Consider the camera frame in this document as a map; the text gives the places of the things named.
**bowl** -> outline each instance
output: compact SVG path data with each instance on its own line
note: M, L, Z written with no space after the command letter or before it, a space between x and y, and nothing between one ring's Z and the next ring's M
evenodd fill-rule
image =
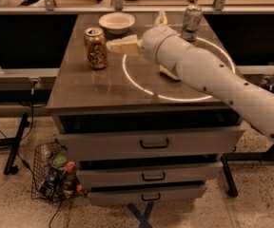
M135 18L124 12L108 13L99 19L99 25L111 34L124 34L134 24Z

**black handle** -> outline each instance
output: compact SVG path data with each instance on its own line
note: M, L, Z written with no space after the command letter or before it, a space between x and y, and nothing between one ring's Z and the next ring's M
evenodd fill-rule
M140 146L141 146L143 149L168 148L168 146L169 146L169 140L168 140L168 138L166 138L166 144L164 144L164 145L148 145L148 146L146 146L146 145L144 144L144 141L143 141L143 140L140 140L140 141L139 141L139 144L140 144Z
M166 178L166 174L165 174L165 172L163 172L163 176L161 178L158 178L158 179L146 179L144 173L143 173L142 177L143 177L144 181L162 181Z
M145 197L144 197L144 195L142 194L141 195L141 199L143 200L143 201L157 201L157 200L159 200L160 199L160 193L158 193L158 197L157 198L154 198L154 199L145 199Z

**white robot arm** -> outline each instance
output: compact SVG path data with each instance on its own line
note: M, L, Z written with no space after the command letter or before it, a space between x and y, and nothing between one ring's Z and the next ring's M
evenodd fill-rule
M112 42L108 48L121 53ZM221 100L274 142L273 93L247 82L214 54L194 47L166 25L146 31L139 48L150 62L167 68L194 89Z

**drawer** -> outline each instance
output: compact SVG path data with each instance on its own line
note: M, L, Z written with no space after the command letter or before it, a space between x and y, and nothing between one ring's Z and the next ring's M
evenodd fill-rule
M155 187L148 189L90 192L89 201L92 205L114 205L158 200L184 200L201 198L206 186L180 185L172 187Z
M93 187L212 180L222 167L222 163L218 161L136 168L78 170L77 177L83 187L91 191Z
M74 162L134 159L232 151L242 137L239 126L168 131L61 134L60 144L68 148Z

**concrete floor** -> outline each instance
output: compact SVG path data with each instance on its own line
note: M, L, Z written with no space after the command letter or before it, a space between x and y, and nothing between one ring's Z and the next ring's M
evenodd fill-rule
M20 117L28 108L0 109L0 129L8 136L16 134ZM57 137L57 129L45 109L34 111L33 129L21 143L19 154L33 166L34 150L38 144L51 143ZM244 123L246 132L238 143L238 151L262 151L270 145L266 137ZM19 167L16 175L3 174L9 154L0 150L0 228L43 228L58 208L58 203L48 204L31 199L31 173L16 158ZM194 227L274 227L274 163L232 162L233 178L239 191L237 198L227 194L223 171L215 180L208 181L207 191L201 199L155 202L148 223L160 228ZM144 214L146 204L134 206ZM84 197L65 201L51 227L150 227L134 217L126 205L109 207L91 206Z

